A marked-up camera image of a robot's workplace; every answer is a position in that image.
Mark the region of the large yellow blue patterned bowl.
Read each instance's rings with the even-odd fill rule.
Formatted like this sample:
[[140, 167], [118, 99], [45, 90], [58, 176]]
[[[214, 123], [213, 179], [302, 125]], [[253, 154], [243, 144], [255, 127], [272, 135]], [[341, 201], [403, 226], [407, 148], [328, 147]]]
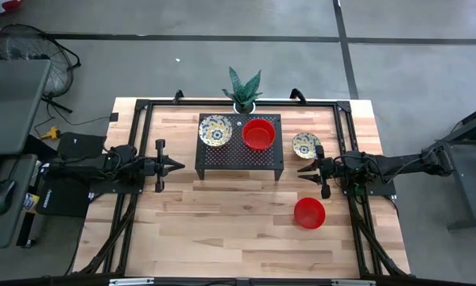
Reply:
[[199, 124], [199, 139], [210, 147], [221, 147], [230, 141], [233, 126], [230, 118], [223, 115], [208, 115]]

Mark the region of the red plastic bowl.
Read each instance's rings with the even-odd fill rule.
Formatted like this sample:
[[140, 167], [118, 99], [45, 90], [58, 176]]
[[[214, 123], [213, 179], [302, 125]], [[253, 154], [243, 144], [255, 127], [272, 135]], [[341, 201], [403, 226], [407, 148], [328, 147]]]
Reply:
[[294, 220], [304, 229], [317, 229], [324, 224], [325, 219], [326, 211], [317, 199], [302, 198], [294, 206]]
[[244, 125], [242, 139], [245, 145], [253, 150], [266, 150], [276, 139], [276, 129], [270, 121], [255, 118]]

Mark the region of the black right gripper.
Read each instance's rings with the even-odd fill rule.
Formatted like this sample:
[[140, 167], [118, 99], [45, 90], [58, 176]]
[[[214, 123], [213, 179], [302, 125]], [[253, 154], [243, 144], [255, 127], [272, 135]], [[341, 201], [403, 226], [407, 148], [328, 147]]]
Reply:
[[329, 199], [331, 188], [328, 179], [339, 178], [344, 175], [343, 166], [332, 157], [325, 157], [322, 145], [315, 147], [315, 160], [306, 167], [298, 169], [298, 172], [311, 172], [318, 170], [317, 174], [298, 175], [299, 178], [309, 180], [321, 186], [322, 199]]

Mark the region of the black perforated metal stand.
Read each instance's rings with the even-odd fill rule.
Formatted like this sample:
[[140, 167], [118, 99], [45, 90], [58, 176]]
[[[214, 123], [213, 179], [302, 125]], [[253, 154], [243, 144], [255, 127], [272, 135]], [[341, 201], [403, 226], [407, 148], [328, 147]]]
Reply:
[[[208, 115], [200, 114], [199, 124]], [[201, 180], [206, 170], [253, 170], [274, 171], [274, 179], [279, 180], [284, 170], [283, 142], [281, 134], [281, 116], [279, 114], [217, 114], [230, 118], [233, 135], [229, 142], [221, 147], [205, 145], [197, 135], [195, 170]], [[276, 129], [276, 139], [266, 150], [257, 151], [245, 145], [242, 139], [244, 125], [255, 118], [270, 121]]]

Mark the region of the black computer mouse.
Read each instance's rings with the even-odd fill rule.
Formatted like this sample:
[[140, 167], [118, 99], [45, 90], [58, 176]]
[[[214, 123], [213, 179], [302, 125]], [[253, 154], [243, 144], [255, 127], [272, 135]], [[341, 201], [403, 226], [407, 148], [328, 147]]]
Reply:
[[0, 215], [5, 214], [11, 207], [16, 183], [12, 179], [0, 181]]

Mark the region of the black floor fan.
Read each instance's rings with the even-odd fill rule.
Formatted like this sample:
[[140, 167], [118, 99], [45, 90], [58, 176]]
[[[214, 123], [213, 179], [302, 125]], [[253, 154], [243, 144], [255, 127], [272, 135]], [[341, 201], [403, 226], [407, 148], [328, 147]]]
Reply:
[[74, 82], [80, 58], [46, 32], [24, 24], [10, 24], [0, 31], [0, 60], [48, 60], [51, 63], [42, 100], [71, 114], [73, 110], [55, 102]]

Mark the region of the silver metal bracket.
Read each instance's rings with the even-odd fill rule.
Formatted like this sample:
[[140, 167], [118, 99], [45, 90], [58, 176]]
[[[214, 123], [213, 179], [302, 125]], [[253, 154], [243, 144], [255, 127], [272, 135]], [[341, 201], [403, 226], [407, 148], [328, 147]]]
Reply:
[[150, 286], [154, 285], [154, 282], [153, 277], [120, 278], [111, 279], [108, 286]]
[[372, 280], [337, 279], [331, 281], [331, 286], [377, 286]]

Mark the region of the grey side desk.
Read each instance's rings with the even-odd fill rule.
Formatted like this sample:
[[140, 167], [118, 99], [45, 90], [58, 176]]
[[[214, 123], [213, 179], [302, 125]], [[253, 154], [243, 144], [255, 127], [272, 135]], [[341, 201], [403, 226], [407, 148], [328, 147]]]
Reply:
[[10, 209], [5, 214], [0, 214], [0, 249], [8, 247], [12, 242], [36, 162], [36, 155], [27, 154], [4, 157], [0, 164], [0, 181], [10, 179], [15, 182]]

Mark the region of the green plant in white pot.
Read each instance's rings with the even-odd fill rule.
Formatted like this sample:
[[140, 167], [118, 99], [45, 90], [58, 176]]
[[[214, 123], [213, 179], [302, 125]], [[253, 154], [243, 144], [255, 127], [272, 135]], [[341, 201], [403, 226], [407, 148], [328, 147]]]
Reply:
[[233, 108], [238, 114], [252, 114], [255, 110], [255, 101], [261, 95], [258, 88], [261, 83], [261, 70], [257, 72], [247, 83], [242, 83], [238, 73], [229, 67], [230, 82], [233, 93], [223, 89], [223, 94], [233, 101]]

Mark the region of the black case with white logo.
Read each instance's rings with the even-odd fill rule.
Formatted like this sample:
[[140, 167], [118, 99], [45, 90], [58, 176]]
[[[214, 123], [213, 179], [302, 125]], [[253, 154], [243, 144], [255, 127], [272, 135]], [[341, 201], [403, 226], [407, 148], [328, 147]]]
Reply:
[[40, 191], [36, 212], [41, 215], [85, 218], [90, 204], [85, 187], [49, 187]]

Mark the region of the black aluminium table frame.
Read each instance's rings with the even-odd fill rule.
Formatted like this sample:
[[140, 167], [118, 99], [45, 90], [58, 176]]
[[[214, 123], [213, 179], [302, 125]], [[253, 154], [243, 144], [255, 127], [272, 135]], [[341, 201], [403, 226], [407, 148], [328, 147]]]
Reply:
[[306, 230], [293, 218], [302, 198], [319, 198], [318, 185], [302, 180], [306, 165], [292, 149], [302, 132], [315, 134], [329, 157], [357, 149], [381, 153], [381, 142], [368, 100], [262, 99], [260, 114], [281, 118], [284, 169], [195, 170], [199, 116], [227, 114], [220, 99], [118, 98], [118, 120], [107, 130], [107, 146], [139, 143], [155, 154], [155, 141], [184, 168], [166, 177], [165, 189], [147, 180], [138, 196], [135, 218], [118, 239], [109, 270], [127, 276], [357, 278], [385, 267], [351, 223], [351, 198], [338, 183], [323, 201], [326, 220]]

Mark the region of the small yellow blue patterned bowl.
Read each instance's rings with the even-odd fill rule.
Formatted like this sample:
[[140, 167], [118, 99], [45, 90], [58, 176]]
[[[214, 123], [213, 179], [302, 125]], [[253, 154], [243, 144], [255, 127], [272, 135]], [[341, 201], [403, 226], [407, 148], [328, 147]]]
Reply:
[[313, 133], [298, 133], [292, 140], [294, 153], [303, 159], [315, 159], [317, 145], [321, 145], [321, 142]]

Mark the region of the dark grey metal cart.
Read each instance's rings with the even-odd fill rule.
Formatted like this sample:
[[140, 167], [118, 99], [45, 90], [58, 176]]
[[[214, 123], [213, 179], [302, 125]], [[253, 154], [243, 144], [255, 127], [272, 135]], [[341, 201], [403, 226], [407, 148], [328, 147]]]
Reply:
[[449, 231], [476, 227], [476, 111], [456, 124], [439, 142], [453, 166], [453, 177], [461, 191], [469, 218], [453, 222]]

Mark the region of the yellow white card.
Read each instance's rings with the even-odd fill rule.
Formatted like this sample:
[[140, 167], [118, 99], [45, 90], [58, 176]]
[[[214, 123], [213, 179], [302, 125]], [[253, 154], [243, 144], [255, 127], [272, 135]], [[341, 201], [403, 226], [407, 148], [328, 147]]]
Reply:
[[22, 209], [26, 211], [27, 213], [36, 214], [37, 213], [36, 207], [39, 200], [40, 200], [40, 197], [38, 195], [26, 193], [24, 202], [22, 204]]

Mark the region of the black flat box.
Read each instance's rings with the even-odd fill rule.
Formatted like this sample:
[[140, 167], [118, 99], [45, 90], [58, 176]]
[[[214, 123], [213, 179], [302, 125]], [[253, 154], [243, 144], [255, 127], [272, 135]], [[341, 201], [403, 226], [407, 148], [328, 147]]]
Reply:
[[97, 157], [102, 153], [105, 141], [105, 136], [63, 133], [56, 151], [65, 159]]

